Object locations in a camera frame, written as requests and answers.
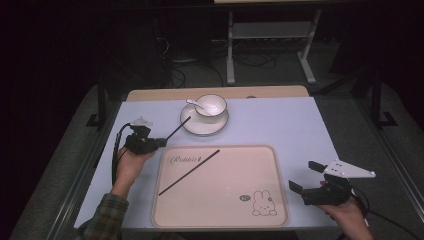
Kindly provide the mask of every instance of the cup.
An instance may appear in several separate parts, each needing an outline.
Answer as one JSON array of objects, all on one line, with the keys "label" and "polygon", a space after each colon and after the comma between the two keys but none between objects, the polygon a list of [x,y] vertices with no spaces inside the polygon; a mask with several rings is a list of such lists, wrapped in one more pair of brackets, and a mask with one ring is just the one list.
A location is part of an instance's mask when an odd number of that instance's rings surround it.
[{"label": "cup", "polygon": [[205,107],[203,109],[200,106],[194,106],[202,121],[206,123],[219,121],[224,115],[223,113],[227,110],[227,101],[215,94],[201,96],[196,101]]}]

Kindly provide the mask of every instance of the plaid sleeve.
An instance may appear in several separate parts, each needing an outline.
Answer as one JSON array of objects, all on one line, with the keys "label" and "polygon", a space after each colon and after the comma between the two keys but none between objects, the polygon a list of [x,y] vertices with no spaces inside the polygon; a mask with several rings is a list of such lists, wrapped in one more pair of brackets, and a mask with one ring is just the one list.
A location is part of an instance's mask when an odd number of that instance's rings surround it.
[{"label": "plaid sleeve", "polygon": [[93,218],[82,232],[83,239],[120,239],[122,222],[128,201],[113,194],[105,194]]}]

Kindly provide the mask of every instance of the pink tray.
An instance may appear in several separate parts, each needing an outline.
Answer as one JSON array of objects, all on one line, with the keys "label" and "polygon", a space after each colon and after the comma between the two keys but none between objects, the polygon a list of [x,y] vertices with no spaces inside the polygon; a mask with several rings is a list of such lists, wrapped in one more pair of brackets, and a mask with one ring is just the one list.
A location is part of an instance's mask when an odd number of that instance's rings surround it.
[{"label": "pink tray", "polygon": [[[218,149],[215,156],[163,192]],[[288,212],[273,148],[236,145],[165,149],[152,220],[159,228],[282,227]]]}]

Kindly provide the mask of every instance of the hand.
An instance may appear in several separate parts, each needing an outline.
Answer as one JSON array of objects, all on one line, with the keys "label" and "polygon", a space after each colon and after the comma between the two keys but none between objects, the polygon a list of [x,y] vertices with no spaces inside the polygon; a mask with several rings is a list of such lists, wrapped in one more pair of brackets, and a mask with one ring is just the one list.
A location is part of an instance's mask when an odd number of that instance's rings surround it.
[{"label": "hand", "polygon": [[365,224],[364,216],[358,203],[352,197],[338,206],[317,205],[317,207],[329,214],[349,239],[374,239]]},{"label": "hand", "polygon": [[136,155],[125,147],[119,149],[116,181],[110,193],[127,198],[131,186],[143,170],[144,163],[154,154],[155,152]]}]

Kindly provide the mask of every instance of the white spoon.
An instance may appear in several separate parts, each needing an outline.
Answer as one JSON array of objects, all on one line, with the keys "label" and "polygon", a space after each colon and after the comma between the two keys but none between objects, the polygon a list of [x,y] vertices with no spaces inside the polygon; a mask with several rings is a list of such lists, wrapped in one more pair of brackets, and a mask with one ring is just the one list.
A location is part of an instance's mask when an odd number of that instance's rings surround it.
[{"label": "white spoon", "polygon": [[201,104],[201,103],[197,102],[196,100],[187,99],[187,103],[197,105],[197,106],[201,107],[203,110],[205,110],[205,111],[206,111],[209,115],[213,115],[213,114],[211,113],[210,109],[208,109],[208,108],[207,108],[206,106],[204,106],[203,104]]}]

